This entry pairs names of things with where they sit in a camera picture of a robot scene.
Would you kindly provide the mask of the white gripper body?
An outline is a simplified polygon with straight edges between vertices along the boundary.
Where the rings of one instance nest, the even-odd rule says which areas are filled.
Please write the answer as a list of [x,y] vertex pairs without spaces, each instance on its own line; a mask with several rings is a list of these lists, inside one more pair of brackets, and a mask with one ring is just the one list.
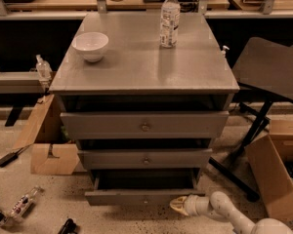
[[209,215],[212,213],[212,206],[208,197],[189,195],[185,200],[185,211],[190,216]]

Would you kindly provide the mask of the yellow foam-padded gripper finger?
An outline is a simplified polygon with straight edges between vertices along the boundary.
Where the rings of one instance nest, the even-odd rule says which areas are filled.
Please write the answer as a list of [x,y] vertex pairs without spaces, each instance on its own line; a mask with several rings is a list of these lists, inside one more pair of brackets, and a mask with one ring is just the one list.
[[184,207],[184,202],[186,201],[186,199],[187,199],[187,196],[181,196],[176,199],[173,199],[170,202],[170,208],[181,215],[187,215],[188,213]]

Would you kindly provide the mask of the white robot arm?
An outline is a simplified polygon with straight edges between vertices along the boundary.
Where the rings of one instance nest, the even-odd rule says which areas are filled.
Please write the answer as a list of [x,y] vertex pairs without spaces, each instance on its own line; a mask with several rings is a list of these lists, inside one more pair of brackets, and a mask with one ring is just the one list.
[[235,234],[293,234],[287,225],[274,218],[253,222],[221,191],[213,192],[209,197],[181,196],[173,199],[170,207],[182,215],[205,215],[217,221],[229,222]]

